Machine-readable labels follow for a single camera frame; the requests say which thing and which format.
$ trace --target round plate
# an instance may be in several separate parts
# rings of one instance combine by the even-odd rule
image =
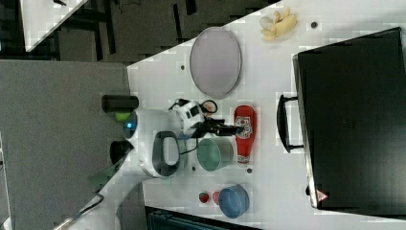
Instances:
[[[203,31],[193,43],[191,74],[197,88],[222,99],[237,84],[241,51],[235,36],[219,27]]]

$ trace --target white tabletop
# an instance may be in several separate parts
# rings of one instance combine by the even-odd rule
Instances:
[[[277,40],[262,41],[259,19],[283,7],[290,7],[291,13],[297,14],[297,26]],[[317,29],[310,28],[313,21],[319,23]],[[406,26],[406,2],[403,0],[390,3],[381,0],[346,3],[341,0],[286,0],[224,26],[236,35],[243,64],[241,82],[228,98],[217,101],[216,116],[230,124],[239,104],[251,104],[258,112],[259,129],[250,163],[253,173],[239,168],[237,157],[234,164],[225,169],[205,172],[192,152],[186,168],[171,181],[152,179],[144,182],[146,206],[261,229],[404,229],[406,223],[396,219],[311,208],[305,195],[307,178],[303,151],[295,149],[293,153],[287,153],[278,139],[276,126],[280,94],[295,95],[292,65],[295,54],[402,25]],[[189,70],[192,45],[193,40],[128,67],[130,89],[139,97],[141,107],[169,107],[178,98],[200,102],[208,99],[192,81]],[[300,144],[297,104],[292,102],[289,106],[292,144]],[[199,192],[214,192],[237,183],[246,189],[251,199],[250,208],[240,218],[226,218],[212,201],[199,203]]]
[[[87,0],[20,0],[26,51],[30,52]]]

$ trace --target white robot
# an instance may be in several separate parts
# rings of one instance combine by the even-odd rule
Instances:
[[[120,230],[117,210],[125,197],[139,183],[151,178],[168,178],[179,168],[178,140],[201,138],[207,132],[230,136],[243,130],[225,126],[224,120],[205,116],[209,111],[203,104],[179,99],[169,110],[137,109],[124,127],[126,138],[134,147],[119,170],[85,208],[73,218],[62,222],[56,230]]]

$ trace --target blue cup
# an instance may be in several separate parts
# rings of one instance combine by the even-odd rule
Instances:
[[[227,218],[236,219],[248,210],[250,198],[242,186],[235,185],[220,191],[218,205]]]

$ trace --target red ketchup bottle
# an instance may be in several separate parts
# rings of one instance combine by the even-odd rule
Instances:
[[[250,161],[251,149],[257,131],[257,113],[253,107],[241,105],[234,111],[235,126],[244,127],[236,135],[238,165],[245,168]]]

